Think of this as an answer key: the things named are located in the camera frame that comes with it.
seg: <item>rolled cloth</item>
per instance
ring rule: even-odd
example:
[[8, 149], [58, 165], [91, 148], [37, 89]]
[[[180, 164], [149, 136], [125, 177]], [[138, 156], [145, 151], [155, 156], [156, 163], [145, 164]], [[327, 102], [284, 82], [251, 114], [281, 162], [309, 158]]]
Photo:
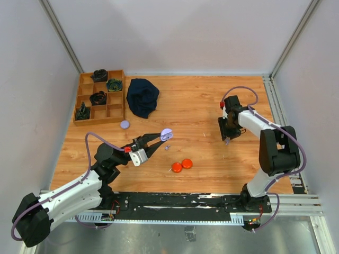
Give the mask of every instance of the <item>rolled cloth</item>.
[[131, 80], [127, 92], [127, 102], [134, 115], [147, 119], [157, 107], [159, 89], [143, 78]]

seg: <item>wooden box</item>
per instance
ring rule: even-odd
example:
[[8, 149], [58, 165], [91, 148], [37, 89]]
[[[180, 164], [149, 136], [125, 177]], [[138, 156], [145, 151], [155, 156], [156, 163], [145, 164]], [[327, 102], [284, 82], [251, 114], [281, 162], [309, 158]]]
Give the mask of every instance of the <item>wooden box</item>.
[[[94, 83], [91, 79], [93, 72], [81, 73], [79, 87], [76, 95], [73, 122], [76, 126], [121, 122], [125, 119], [124, 100], [124, 74], [123, 70], [109, 70], [108, 80], [115, 78], [122, 81], [122, 91], [108, 92], [106, 82]], [[107, 93], [106, 105], [92, 106], [90, 96], [99, 91]], [[91, 110], [90, 119], [75, 120], [76, 112], [80, 109], [82, 102]]]

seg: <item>floor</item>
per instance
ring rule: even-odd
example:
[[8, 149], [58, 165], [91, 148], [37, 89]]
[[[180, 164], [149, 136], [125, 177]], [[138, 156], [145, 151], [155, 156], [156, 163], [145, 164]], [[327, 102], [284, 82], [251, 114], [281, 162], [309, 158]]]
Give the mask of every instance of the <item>floor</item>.
[[[159, 148], [140, 167], [130, 162], [120, 166], [121, 174], [111, 184], [114, 191], [130, 192], [206, 192], [239, 193], [258, 171], [259, 141], [249, 131], [225, 145], [221, 140], [217, 118], [222, 116], [219, 102], [230, 88], [245, 85], [255, 89], [259, 103], [255, 109], [273, 120], [261, 77], [126, 77], [127, 87], [133, 78], [146, 78], [160, 90], [158, 106], [149, 119], [132, 114], [126, 103], [126, 119], [131, 127], [122, 130], [119, 123], [74, 126], [71, 122], [52, 180], [51, 189], [78, 177], [87, 168], [84, 137], [92, 131], [117, 146], [130, 143], [145, 133], [173, 130], [168, 151]], [[236, 89], [243, 105], [254, 101], [250, 91]], [[92, 158], [100, 141], [90, 138]], [[181, 173], [169, 171], [172, 163], [190, 158], [191, 169]], [[289, 178], [281, 179], [273, 188], [277, 193], [292, 193]]]
[[277, 217], [253, 234], [240, 226], [113, 224], [104, 230], [65, 222], [36, 254], [320, 253], [309, 217]]

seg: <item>robotic arm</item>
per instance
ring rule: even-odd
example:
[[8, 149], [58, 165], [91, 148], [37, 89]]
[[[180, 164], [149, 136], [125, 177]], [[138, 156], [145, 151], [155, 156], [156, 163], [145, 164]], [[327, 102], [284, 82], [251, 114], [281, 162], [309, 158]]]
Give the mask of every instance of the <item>robotic arm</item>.
[[[113, 191], [108, 184], [113, 182], [120, 173], [116, 166], [127, 165], [129, 161], [132, 161], [135, 166], [140, 166], [172, 136], [172, 131], [165, 129], [161, 133], [137, 137], [131, 144], [122, 148], [113, 148], [105, 141], [98, 147], [94, 156], [96, 163], [88, 172], [39, 197], [33, 193], [25, 196], [13, 217], [13, 227], [17, 229], [26, 246], [33, 247], [70, 217], [94, 207], [107, 207], [113, 202]], [[157, 138], [160, 138], [160, 141], [151, 146], [147, 145], [149, 141]]]
[[276, 126], [296, 138], [291, 126], [271, 126], [268, 120], [257, 117], [251, 107], [243, 107], [238, 96], [229, 96], [220, 103], [223, 116], [218, 119], [222, 140], [234, 139], [241, 135], [241, 128], [246, 128], [260, 139], [260, 168], [255, 177], [245, 184], [240, 194], [245, 206], [258, 205], [267, 197], [266, 192], [275, 183], [275, 179], [285, 175], [300, 165], [298, 146]]

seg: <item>white wall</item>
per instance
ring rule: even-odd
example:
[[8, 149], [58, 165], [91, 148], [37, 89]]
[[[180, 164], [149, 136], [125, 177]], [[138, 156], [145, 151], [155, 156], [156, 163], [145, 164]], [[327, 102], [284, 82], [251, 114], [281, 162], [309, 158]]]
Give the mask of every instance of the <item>white wall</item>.
[[38, 1], [2, 1], [0, 24], [0, 252], [13, 254], [12, 217], [49, 187], [78, 73]]
[[323, 0], [287, 58], [277, 88], [308, 155], [309, 188], [321, 198], [339, 250], [339, 2]]
[[85, 71], [264, 74], [310, 0], [49, 0]]

